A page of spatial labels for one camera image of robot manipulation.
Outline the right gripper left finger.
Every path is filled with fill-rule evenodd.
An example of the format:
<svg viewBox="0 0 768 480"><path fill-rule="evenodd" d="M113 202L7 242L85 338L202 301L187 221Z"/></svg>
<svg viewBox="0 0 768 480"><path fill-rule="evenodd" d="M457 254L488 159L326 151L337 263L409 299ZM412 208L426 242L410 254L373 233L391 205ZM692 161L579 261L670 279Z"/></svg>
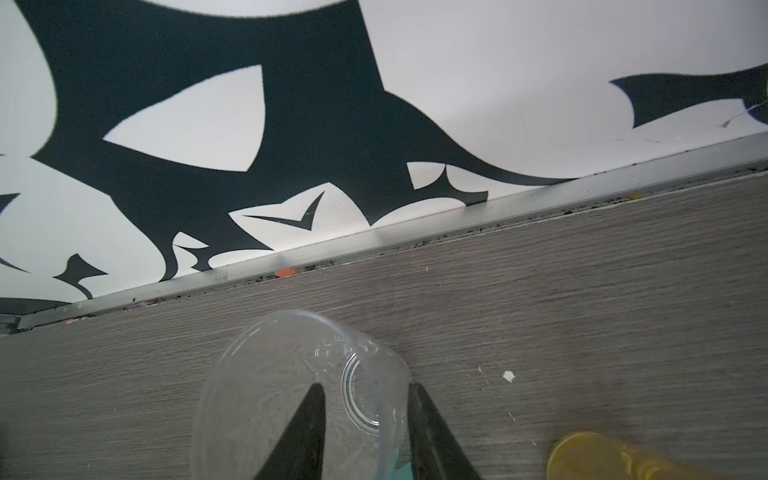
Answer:
<svg viewBox="0 0 768 480"><path fill-rule="evenodd" d="M255 480L321 480L326 434L326 396L313 383Z"/></svg>

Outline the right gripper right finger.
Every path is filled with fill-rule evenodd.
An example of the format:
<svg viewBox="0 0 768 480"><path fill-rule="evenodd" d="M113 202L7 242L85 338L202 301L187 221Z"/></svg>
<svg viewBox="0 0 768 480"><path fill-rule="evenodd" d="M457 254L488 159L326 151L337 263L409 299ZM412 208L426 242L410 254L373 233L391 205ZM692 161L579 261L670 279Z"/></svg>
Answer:
<svg viewBox="0 0 768 480"><path fill-rule="evenodd" d="M415 480L481 480L420 383L409 384L407 425Z"/></svg>

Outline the clear tall glass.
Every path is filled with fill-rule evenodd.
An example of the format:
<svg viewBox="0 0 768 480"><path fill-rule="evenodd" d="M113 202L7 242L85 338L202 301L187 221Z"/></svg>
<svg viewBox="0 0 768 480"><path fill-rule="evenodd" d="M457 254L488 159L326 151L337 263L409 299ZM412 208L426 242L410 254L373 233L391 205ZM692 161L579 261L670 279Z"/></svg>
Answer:
<svg viewBox="0 0 768 480"><path fill-rule="evenodd" d="M391 348L303 310L272 313L224 351L202 390L195 479L252 479L316 393L325 479L392 479L406 434L408 366Z"/></svg>

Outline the tall amber glass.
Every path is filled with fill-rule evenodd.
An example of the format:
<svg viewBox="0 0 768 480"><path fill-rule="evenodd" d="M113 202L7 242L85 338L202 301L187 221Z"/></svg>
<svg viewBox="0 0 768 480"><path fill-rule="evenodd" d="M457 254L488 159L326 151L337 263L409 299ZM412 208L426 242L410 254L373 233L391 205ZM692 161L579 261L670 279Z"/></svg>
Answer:
<svg viewBox="0 0 768 480"><path fill-rule="evenodd" d="M562 437L550 451L546 478L554 479L727 479L656 451L601 433Z"/></svg>

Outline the teal dimpled tumbler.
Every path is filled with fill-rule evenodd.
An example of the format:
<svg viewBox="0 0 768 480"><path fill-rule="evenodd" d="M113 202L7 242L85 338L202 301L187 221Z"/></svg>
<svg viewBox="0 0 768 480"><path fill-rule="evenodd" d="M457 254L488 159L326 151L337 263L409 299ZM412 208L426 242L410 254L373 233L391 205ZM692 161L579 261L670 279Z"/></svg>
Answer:
<svg viewBox="0 0 768 480"><path fill-rule="evenodd" d="M391 480L413 480L411 462L408 461L397 467L390 476Z"/></svg>

